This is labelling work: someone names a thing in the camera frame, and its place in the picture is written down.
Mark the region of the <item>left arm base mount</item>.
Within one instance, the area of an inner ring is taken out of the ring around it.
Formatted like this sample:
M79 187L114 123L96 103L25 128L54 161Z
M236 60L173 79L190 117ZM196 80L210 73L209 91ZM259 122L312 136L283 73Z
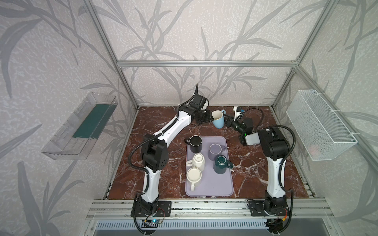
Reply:
M143 199L138 199L133 204L131 217L169 217L171 215L171 210L171 201L154 201L153 203L148 203Z

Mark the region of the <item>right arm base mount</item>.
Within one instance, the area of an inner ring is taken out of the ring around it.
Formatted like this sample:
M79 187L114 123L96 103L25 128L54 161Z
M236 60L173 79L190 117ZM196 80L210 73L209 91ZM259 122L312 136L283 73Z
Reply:
M286 201L266 200L247 200L247 207L251 216L286 216L288 205Z

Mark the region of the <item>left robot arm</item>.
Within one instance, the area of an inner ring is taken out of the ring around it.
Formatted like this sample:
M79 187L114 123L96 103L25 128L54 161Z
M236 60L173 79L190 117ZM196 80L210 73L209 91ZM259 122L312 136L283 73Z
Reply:
M136 201L142 205L151 207L158 202L160 173L168 162L168 147L174 138L193 121L204 124L213 119L209 100L198 89L197 84L193 96L178 105L174 118L156 133L145 135L143 142L129 154L129 166L144 172L143 191L136 194Z

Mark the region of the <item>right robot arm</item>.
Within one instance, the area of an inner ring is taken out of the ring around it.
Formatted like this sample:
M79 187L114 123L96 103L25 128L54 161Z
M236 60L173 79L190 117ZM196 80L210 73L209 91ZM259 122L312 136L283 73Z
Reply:
M286 193L284 187L284 168L288 157L296 145L296 136L292 129L284 125L272 125L262 129L254 126L253 120L242 117L249 110L256 109L261 112L261 119L264 119L264 112L260 108L249 108L243 110L241 107L234 107L234 116L223 112L223 120L226 127L231 127L240 133L239 141L244 146L260 144L263 154L268 161L268 186L266 189L263 207L270 214L281 208L287 209Z

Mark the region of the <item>light blue mug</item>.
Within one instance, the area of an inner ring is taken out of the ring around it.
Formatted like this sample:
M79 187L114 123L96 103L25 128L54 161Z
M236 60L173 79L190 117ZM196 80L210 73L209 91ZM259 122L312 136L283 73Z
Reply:
M212 112L212 118L213 118L213 125L218 128L222 129L224 127L224 115L226 111L225 110L215 110Z

